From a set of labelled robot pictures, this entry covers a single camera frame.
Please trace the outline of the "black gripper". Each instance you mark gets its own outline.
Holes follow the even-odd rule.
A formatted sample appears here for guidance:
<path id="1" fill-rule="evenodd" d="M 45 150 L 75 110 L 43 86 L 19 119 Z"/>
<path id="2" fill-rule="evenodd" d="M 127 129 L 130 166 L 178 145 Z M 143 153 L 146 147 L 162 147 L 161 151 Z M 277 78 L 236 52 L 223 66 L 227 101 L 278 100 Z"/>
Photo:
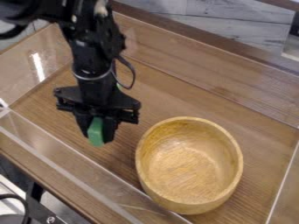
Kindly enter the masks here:
<path id="1" fill-rule="evenodd" d="M 115 139 L 118 123 L 139 123 L 142 103 L 118 87 L 113 76 L 99 80 L 79 80 L 77 86 L 54 89 L 58 110 L 71 112 L 85 137 L 95 117 L 103 120 L 103 140 Z"/>

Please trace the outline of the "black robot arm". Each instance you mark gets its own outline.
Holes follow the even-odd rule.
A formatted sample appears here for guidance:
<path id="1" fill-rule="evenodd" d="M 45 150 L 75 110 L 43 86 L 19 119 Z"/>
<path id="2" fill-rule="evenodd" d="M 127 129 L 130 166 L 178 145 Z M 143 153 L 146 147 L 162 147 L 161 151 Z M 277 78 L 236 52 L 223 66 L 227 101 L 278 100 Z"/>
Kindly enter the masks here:
<path id="1" fill-rule="evenodd" d="M 134 87 L 118 78 L 117 63 L 130 66 L 109 0 L 0 0 L 0 20 L 14 26 L 0 39 L 18 36 L 35 20 L 61 27 L 73 54 L 78 84 L 58 87 L 57 108 L 74 114 L 83 136 L 97 146 L 115 139 L 121 123 L 139 123 L 142 102 L 125 93 Z"/>

